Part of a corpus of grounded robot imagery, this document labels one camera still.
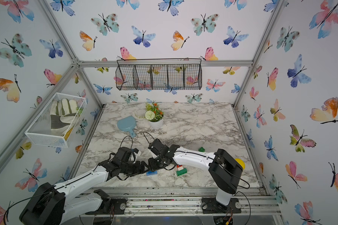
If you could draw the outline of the light blue lego brick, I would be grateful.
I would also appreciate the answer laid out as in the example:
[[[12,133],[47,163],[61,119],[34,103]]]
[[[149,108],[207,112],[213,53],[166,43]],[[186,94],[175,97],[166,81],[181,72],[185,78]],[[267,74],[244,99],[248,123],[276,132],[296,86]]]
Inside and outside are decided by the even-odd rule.
[[[146,172],[146,176],[152,176],[152,175],[157,175],[158,172],[157,171],[148,171]]]

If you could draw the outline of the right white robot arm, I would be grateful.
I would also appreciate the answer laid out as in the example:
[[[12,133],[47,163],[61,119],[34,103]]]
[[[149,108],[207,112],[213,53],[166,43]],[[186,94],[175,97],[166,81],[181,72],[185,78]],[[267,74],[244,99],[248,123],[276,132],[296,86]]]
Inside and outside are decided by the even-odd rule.
[[[228,206],[237,192],[244,167],[223,149],[216,152],[199,152],[175,144],[168,147],[159,139],[152,141],[148,149],[153,156],[149,163],[152,171],[171,164],[208,171],[218,187],[216,201],[223,206]]]

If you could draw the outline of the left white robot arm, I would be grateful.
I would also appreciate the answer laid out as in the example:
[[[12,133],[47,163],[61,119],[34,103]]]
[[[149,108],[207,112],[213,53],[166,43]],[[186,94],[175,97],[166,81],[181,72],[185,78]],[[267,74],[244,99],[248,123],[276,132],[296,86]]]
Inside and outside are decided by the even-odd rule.
[[[29,200],[19,220],[24,225],[60,225],[82,214],[115,215],[121,204],[103,190],[95,190],[87,197],[81,194],[98,184],[118,178],[127,178],[149,171],[144,161],[137,161],[138,149],[121,147],[112,158],[100,162],[88,172],[55,185],[45,183],[38,187]]]

